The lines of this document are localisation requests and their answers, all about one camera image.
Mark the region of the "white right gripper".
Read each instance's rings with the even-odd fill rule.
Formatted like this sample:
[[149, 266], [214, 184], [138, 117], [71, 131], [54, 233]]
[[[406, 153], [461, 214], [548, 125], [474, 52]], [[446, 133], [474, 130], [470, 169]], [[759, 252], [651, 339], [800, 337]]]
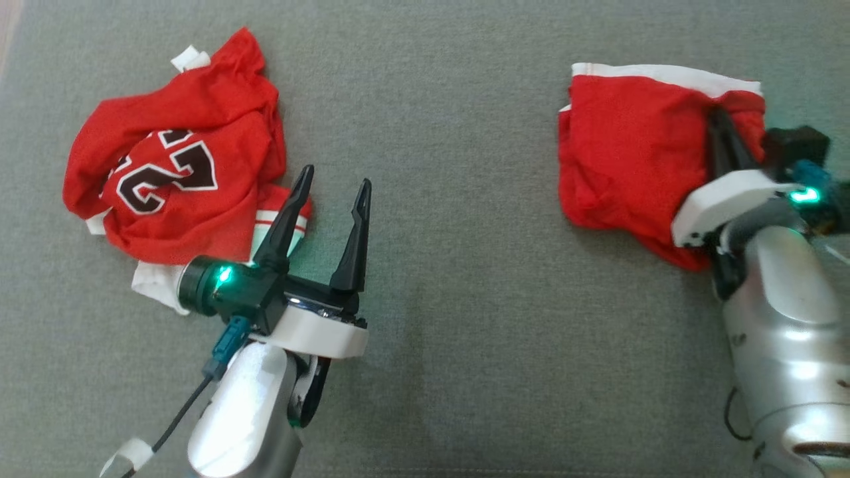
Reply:
[[723, 108], [707, 118], [709, 183], [692, 191], [671, 223], [678, 248], [704, 245], [705, 236], [742, 214], [768, 202], [777, 193], [792, 193], [798, 183], [779, 183], [759, 169], [734, 121]]

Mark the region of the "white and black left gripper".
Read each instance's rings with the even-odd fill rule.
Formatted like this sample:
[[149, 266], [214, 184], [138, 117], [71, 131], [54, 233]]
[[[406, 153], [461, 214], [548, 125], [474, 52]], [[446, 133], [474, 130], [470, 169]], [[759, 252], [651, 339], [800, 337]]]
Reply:
[[[288, 251], [301, 212], [311, 206], [314, 175], [315, 167], [306, 165], [297, 176], [288, 200], [253, 255], [257, 268], [277, 274], [288, 272]], [[357, 314], [359, 293], [365, 289], [372, 195], [373, 184], [370, 179], [363, 179], [351, 210], [353, 226], [329, 285], [288, 276], [280, 300], [273, 302], [283, 307], [271, 311], [274, 328], [267, 333], [253, 333], [252, 340], [331, 360], [364, 355], [369, 341], [368, 323]]]

